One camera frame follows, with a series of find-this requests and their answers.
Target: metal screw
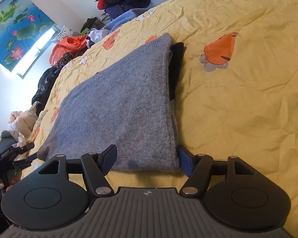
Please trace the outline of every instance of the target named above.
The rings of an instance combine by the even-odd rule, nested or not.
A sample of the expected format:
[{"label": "metal screw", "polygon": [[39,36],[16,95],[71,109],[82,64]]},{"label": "metal screw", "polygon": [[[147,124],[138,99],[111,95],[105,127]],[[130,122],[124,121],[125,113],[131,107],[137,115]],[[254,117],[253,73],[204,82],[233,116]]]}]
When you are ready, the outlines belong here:
[{"label": "metal screw", "polygon": [[98,187],[95,191],[99,195],[107,195],[107,194],[111,193],[111,189],[108,187],[105,187],[105,186]]},{"label": "metal screw", "polygon": [[198,193],[198,189],[195,187],[185,187],[182,192],[186,195],[194,195]]}]

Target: window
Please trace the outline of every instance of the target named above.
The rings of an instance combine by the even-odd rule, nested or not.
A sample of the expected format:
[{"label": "window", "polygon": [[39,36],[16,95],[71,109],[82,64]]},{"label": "window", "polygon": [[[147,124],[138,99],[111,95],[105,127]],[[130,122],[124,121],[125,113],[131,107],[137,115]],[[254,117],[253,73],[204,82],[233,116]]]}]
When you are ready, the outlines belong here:
[{"label": "window", "polygon": [[46,31],[29,49],[29,51],[21,58],[18,64],[12,70],[13,73],[16,73],[19,77],[23,78],[29,72],[31,67],[35,64],[37,59],[41,54],[47,49],[51,44],[51,41],[60,33],[60,30],[57,27],[52,27]]}]

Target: lotus flower painting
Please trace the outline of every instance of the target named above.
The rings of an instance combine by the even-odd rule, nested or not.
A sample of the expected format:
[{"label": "lotus flower painting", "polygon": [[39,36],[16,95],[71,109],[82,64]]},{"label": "lotus flower painting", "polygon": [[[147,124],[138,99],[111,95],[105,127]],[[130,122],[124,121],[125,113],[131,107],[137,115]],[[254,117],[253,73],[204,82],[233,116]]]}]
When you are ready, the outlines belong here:
[{"label": "lotus flower painting", "polygon": [[12,71],[34,43],[55,23],[31,0],[0,3],[0,63]]}]

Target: leopard print fabric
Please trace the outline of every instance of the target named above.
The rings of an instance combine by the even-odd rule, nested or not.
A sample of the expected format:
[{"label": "leopard print fabric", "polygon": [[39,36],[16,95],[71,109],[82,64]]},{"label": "leopard print fabric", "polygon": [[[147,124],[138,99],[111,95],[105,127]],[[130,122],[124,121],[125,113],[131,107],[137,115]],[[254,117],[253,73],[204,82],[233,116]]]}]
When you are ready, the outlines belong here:
[{"label": "leopard print fabric", "polygon": [[75,58],[75,55],[67,52],[63,55],[63,57],[56,63],[55,67],[62,69],[66,64],[68,64],[71,60]]}]

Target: person's hand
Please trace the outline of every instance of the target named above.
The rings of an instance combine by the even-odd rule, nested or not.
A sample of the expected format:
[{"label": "person's hand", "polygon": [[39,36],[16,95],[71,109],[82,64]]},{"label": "person's hand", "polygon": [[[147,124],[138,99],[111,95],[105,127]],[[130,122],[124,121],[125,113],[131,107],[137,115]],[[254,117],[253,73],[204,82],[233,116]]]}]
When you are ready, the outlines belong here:
[{"label": "person's hand", "polygon": [[[6,191],[10,190],[17,182],[20,181],[19,177],[14,177],[11,181],[11,185],[9,187],[6,188]],[[1,190],[4,188],[4,184],[2,182],[0,182],[0,199],[2,199],[2,193]]]}]

